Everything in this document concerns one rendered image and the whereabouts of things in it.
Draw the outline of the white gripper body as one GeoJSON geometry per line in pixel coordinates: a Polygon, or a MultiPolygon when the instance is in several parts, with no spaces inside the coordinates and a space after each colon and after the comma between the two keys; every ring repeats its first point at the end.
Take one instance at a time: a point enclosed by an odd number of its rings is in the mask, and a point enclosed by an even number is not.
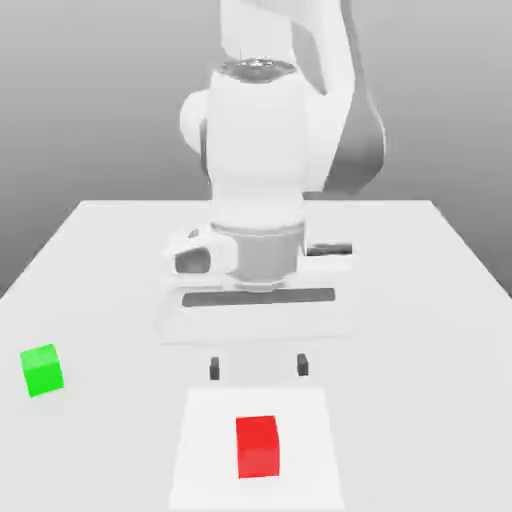
{"type": "Polygon", "coordinates": [[[290,279],[273,291],[245,291],[228,279],[169,278],[154,314],[166,345],[342,339],[355,331],[357,285],[352,278],[290,279]]]}

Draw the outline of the small red cube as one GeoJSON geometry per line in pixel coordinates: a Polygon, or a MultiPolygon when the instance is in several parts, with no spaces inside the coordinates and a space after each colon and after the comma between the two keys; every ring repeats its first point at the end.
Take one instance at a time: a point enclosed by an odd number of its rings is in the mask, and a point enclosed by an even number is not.
{"type": "Polygon", "coordinates": [[[236,418],[238,478],[280,475],[280,439],[274,416],[236,418]]]}

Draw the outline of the small green cube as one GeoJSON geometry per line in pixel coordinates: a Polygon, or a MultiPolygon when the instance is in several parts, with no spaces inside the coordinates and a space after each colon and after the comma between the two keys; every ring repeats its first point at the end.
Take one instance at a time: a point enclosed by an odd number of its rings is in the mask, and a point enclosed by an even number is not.
{"type": "Polygon", "coordinates": [[[60,360],[53,344],[22,351],[20,360],[31,398],[64,388],[60,360]]]}

